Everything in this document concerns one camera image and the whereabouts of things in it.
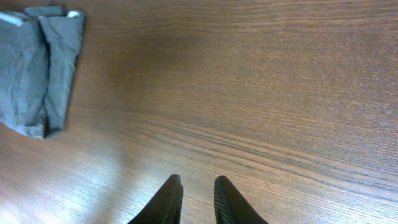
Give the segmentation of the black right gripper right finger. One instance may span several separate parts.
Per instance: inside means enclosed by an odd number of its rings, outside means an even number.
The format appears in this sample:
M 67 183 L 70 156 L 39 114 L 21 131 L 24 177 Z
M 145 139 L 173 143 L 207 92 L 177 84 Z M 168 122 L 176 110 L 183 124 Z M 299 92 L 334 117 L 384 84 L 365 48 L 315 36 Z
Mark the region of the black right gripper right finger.
M 215 180 L 214 207 L 217 224 L 268 224 L 224 175 Z

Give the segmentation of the grey cargo shorts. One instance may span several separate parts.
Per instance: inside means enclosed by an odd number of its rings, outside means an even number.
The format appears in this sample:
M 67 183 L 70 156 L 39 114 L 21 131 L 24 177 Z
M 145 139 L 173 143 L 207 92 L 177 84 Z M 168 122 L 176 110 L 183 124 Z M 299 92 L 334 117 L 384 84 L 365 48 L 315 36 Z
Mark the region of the grey cargo shorts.
M 1 122 L 47 139 L 62 132 L 86 14 L 62 6 L 1 12 Z

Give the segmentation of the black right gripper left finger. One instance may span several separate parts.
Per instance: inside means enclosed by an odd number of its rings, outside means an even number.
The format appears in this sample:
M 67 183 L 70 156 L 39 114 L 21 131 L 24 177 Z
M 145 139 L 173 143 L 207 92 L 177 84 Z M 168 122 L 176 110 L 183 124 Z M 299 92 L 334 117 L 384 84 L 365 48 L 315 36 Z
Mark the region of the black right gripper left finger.
M 179 224 L 182 199 L 180 176 L 173 174 L 128 224 Z

